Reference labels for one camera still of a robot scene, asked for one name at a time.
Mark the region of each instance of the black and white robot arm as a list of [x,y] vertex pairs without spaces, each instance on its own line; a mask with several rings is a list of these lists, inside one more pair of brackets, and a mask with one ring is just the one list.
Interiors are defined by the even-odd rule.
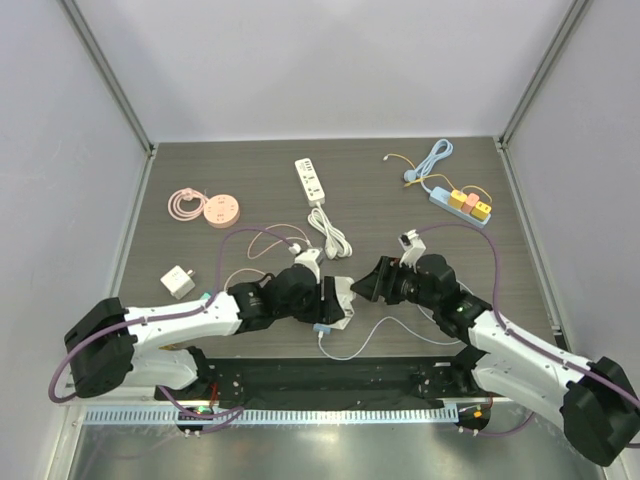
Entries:
[[463,391],[493,392],[544,416],[580,453],[600,465],[609,465],[633,440],[640,431],[640,411],[579,371],[603,377],[637,398],[617,363],[574,355],[501,313],[498,318],[492,305],[460,288],[444,257],[425,255],[415,231],[403,234],[400,243],[402,257],[381,257],[352,290],[369,301],[382,297],[388,305],[409,301],[432,310],[440,329],[467,345],[452,362],[453,377]]
[[[117,298],[99,302],[65,336],[68,352],[95,332],[122,322],[129,326],[96,339],[73,356],[70,365],[76,395],[90,398],[121,386],[162,385],[181,396],[180,392],[193,390],[199,381],[208,388],[210,371],[202,363],[202,352],[162,349],[171,344],[264,330],[286,317],[345,328],[353,316],[353,280],[321,277],[323,258],[319,249],[306,250],[278,275],[236,284],[210,299],[127,309]],[[192,395],[201,393],[193,391]]]

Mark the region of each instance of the white panel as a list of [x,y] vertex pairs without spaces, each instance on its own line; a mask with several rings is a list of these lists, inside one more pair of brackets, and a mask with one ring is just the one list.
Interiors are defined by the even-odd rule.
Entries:
[[570,0],[79,0],[154,141],[501,133]]
[[[639,2],[593,2],[511,145],[573,348],[618,361],[636,392],[639,20]],[[640,453],[624,456],[636,478]]]
[[144,154],[57,2],[0,16],[0,464],[44,478],[67,330],[108,293]]

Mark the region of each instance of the electrical socket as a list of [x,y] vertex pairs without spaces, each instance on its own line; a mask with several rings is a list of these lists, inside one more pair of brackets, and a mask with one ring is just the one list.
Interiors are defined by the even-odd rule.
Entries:
[[318,204],[324,204],[324,190],[322,189],[322,184],[320,183],[316,169],[313,168],[311,159],[302,158],[296,160],[295,166],[309,206],[315,207]]

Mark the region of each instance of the blue cable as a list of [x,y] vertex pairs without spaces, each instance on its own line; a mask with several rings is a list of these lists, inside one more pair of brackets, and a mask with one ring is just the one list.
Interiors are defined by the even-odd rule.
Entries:
[[[449,140],[446,140],[444,138],[441,140],[438,140],[436,144],[433,146],[433,148],[431,149],[431,153],[429,153],[427,158],[425,158],[420,163],[420,165],[416,167],[415,170],[407,170],[406,172],[404,172],[404,181],[413,182],[419,178],[426,177],[427,175],[429,175],[429,173],[431,173],[431,170],[433,169],[433,167],[437,162],[439,162],[444,158],[447,158],[452,153],[453,153],[453,145]],[[424,184],[424,182],[420,182],[420,184],[428,194],[431,194],[431,189],[428,188]]]

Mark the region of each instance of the yellow cube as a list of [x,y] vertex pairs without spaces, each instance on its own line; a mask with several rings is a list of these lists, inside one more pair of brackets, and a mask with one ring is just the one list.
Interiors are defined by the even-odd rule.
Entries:
[[458,210],[460,210],[460,207],[462,207],[466,201],[467,194],[462,193],[460,190],[454,190],[451,192],[451,195],[449,195],[449,205],[453,208],[457,208]]
[[491,206],[483,202],[476,203],[476,206],[471,210],[471,216],[477,218],[480,221],[487,219],[491,213]]

